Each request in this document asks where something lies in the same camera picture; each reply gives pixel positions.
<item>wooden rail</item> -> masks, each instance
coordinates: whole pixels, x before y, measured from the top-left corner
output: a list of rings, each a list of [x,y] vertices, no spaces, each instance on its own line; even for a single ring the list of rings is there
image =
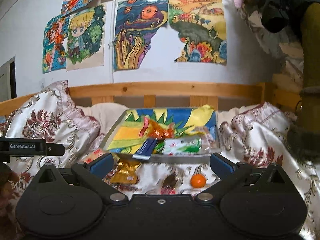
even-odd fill
[[[299,95],[275,89],[270,83],[239,85],[208,82],[129,82],[69,88],[72,98],[91,98],[92,105],[113,102],[114,96],[143,96],[144,107],[155,107],[156,96],[189,96],[190,106],[209,104],[218,108],[219,97],[247,98],[253,104],[265,101],[294,109]],[[9,115],[34,94],[0,103],[0,116]]]

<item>human hand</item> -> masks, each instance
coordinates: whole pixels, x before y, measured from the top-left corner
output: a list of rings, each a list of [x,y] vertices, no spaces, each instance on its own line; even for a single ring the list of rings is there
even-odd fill
[[[18,182],[19,176],[7,165],[0,163],[0,210],[6,208],[12,196],[12,182]]]

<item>orange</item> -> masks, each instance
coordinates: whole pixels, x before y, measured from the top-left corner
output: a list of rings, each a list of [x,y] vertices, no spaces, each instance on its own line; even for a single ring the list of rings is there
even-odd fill
[[[201,188],[205,186],[206,178],[202,174],[195,174],[190,179],[190,184],[194,188]]]

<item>candy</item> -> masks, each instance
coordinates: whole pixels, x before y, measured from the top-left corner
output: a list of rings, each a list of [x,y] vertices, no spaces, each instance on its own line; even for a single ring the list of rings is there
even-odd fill
[[[173,138],[174,123],[167,126],[167,129],[162,128],[157,122],[147,117],[144,117],[143,128],[139,134],[140,137],[147,136],[155,139]]]
[[[190,179],[190,184],[194,188],[201,188],[205,186],[206,178],[202,174],[195,174]]]
[[[140,162],[131,160],[119,160],[115,174],[111,177],[111,183],[136,184],[138,176],[135,174]]]

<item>blue package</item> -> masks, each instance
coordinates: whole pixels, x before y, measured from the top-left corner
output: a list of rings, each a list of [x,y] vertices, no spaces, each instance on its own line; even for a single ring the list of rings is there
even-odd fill
[[[154,138],[148,138],[144,141],[142,146],[137,150],[137,152],[132,155],[134,159],[148,160],[157,145],[157,140]]]

